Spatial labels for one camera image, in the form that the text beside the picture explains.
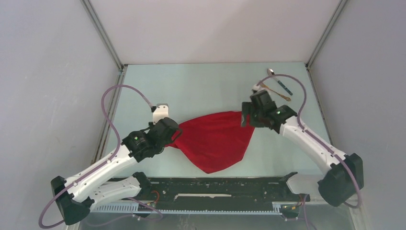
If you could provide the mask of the red cloth napkin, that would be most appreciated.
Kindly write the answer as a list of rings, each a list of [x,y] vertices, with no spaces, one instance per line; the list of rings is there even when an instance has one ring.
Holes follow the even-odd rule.
[[[168,146],[206,174],[222,171],[243,159],[254,133],[253,126],[241,126],[241,118],[241,112],[227,111],[182,122],[182,134]]]

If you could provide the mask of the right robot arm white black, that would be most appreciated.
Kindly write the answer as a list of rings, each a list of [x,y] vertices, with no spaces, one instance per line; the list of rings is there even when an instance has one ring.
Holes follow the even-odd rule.
[[[353,195],[361,202],[360,190],[364,186],[363,161],[329,145],[302,122],[296,111],[287,105],[277,107],[269,93],[262,89],[242,103],[241,126],[269,128],[297,145],[320,169],[323,177],[292,172],[284,176],[279,196],[291,200],[297,194],[321,196],[328,204],[347,205]]]

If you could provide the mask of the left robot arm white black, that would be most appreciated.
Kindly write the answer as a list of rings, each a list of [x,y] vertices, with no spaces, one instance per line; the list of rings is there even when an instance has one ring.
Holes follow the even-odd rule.
[[[179,125],[165,117],[146,129],[131,132],[113,152],[84,171],[67,179],[55,177],[51,187],[63,223],[78,223],[95,208],[123,198],[147,199],[152,185],[143,172],[135,172],[115,183],[109,184],[108,180],[134,169],[145,158],[160,154],[180,135]]]

